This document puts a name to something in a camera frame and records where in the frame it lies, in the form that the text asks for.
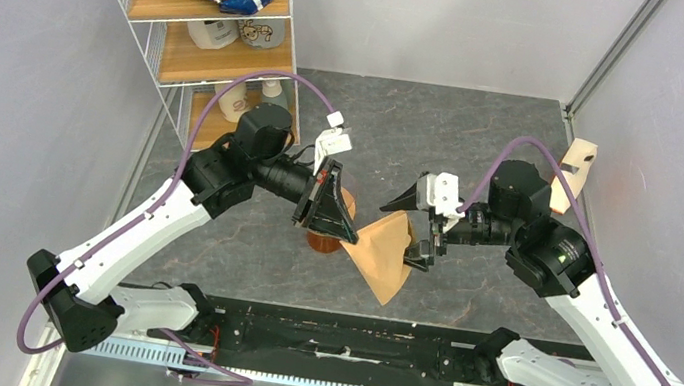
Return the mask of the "round wooden dripper collar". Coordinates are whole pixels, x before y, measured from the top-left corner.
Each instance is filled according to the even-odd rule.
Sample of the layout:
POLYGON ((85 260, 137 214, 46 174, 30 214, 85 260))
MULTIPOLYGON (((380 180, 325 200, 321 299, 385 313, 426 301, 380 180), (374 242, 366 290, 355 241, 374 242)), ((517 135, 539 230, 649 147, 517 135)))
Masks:
POLYGON ((346 188, 340 189, 340 192, 342 194, 342 199, 343 203, 345 205, 346 211, 348 213, 349 219, 353 220, 356 217, 356 201, 355 201, 355 196, 349 192, 346 188))

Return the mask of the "white paper cup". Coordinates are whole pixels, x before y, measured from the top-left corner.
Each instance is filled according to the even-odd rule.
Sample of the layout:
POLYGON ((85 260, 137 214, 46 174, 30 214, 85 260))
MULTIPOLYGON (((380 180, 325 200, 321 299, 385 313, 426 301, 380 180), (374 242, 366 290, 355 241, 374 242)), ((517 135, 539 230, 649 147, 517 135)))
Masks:
POLYGON ((238 83, 231 89, 226 90, 228 83, 216 84, 215 93, 222 93, 217 106, 225 120, 231 123, 238 123, 242 115, 252 109, 248 99, 248 86, 245 82, 238 83))

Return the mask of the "brown paper coffee filter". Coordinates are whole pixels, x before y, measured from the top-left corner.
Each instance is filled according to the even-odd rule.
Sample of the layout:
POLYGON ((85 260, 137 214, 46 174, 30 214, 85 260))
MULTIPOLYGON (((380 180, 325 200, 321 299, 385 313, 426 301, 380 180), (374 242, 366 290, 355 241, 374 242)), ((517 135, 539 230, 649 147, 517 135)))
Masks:
POLYGON ((357 243, 340 241, 381 306, 399 293, 411 273, 403 258, 413 230, 407 212, 400 210, 361 228, 357 243))

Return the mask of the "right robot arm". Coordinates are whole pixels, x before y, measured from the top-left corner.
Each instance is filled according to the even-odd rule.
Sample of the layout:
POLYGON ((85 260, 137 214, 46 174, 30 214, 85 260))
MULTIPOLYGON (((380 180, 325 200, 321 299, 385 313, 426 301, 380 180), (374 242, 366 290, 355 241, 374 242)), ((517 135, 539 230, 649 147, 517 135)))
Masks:
POLYGON ((574 330, 600 368, 592 375, 544 353, 507 328, 476 345, 473 373, 484 384, 521 386, 684 386, 643 339, 600 275, 586 239, 551 214, 551 187, 533 164, 503 161, 488 199, 461 207, 453 174, 422 173, 387 211, 423 210, 427 239, 410 245, 406 265, 427 270, 450 245, 506 248, 513 274, 574 330))

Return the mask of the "green spray bottle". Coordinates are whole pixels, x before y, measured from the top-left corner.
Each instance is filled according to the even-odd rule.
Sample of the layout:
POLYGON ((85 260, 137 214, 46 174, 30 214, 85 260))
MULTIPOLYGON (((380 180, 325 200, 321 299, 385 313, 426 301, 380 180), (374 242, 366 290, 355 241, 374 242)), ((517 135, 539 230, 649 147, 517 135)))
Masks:
POLYGON ((284 84, 282 80, 264 80, 261 83, 261 100, 266 104, 273 104, 288 110, 290 107, 288 85, 288 83, 284 84))

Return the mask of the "aluminium frame rail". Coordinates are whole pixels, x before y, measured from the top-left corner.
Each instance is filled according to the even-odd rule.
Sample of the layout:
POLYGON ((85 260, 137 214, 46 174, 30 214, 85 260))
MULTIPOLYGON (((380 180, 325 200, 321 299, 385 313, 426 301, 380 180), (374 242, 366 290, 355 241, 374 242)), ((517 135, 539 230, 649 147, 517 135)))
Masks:
POLYGON ((644 0, 563 109, 574 120, 667 0, 644 0))

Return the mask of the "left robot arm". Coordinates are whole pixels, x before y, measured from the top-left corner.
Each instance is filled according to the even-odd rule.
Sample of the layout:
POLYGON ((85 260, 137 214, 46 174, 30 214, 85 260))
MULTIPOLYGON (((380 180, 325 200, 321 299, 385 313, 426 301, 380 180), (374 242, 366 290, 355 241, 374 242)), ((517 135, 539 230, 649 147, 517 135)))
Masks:
POLYGON ((70 352, 92 349, 115 332, 178 331, 186 341, 205 339, 212 308, 195 285, 125 287, 123 280, 167 244, 216 220, 230 208, 267 190, 295 206, 294 225, 337 241, 359 236, 340 185, 337 153, 350 150, 343 115, 314 144, 309 166, 287 155, 292 117, 262 103, 242 115, 236 129, 181 160, 176 173, 122 220, 96 237, 55 255, 27 261, 40 305, 70 352))

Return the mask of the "amber glass carafe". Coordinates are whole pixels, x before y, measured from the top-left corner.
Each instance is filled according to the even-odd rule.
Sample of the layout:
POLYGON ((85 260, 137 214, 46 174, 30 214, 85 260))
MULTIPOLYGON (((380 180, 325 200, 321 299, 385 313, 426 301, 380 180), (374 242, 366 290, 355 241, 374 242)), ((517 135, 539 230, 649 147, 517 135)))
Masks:
POLYGON ((306 236, 308 246, 314 251, 320 252, 322 254, 336 252, 342 247, 341 242, 332 237, 317 234, 312 231, 308 231, 306 236))

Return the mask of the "brown coffee filter holder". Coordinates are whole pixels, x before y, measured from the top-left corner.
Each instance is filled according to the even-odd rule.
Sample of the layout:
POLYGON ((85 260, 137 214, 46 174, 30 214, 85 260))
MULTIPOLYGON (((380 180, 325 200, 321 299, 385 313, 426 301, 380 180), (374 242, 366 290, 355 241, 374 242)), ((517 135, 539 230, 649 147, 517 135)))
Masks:
POLYGON ((576 138, 568 148, 567 153, 559 161, 559 166, 570 191, 565 191, 557 177, 551 182, 551 197, 549 207, 553 212, 563 215, 571 208, 569 196, 578 198, 586 184, 588 173, 597 157, 598 146, 585 139, 576 138))

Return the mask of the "cartoon print white cup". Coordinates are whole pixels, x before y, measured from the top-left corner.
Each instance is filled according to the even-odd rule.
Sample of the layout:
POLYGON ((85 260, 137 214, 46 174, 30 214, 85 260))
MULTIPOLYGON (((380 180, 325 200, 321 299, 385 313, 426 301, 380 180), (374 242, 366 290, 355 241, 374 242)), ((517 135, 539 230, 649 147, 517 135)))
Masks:
POLYGON ((279 47, 287 35, 284 19, 240 19, 237 27, 243 42, 255 49, 270 50, 279 47))

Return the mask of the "white jug bottle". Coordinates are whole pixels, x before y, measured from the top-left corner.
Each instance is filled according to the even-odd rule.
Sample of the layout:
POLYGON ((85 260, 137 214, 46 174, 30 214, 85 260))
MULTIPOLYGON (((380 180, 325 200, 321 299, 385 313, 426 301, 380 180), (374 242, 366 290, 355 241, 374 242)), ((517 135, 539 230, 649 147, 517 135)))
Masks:
POLYGON ((194 44, 205 50, 221 50, 240 37, 237 23, 232 20, 191 20, 187 31, 194 44))

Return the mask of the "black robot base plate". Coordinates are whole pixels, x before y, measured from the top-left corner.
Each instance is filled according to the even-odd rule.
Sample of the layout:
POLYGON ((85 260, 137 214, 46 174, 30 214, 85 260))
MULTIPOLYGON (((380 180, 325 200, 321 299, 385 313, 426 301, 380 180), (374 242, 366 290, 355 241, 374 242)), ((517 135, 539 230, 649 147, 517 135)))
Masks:
POLYGON ((507 386, 474 351, 487 332, 216 295, 199 311, 175 334, 213 347, 228 368, 361 386, 507 386))

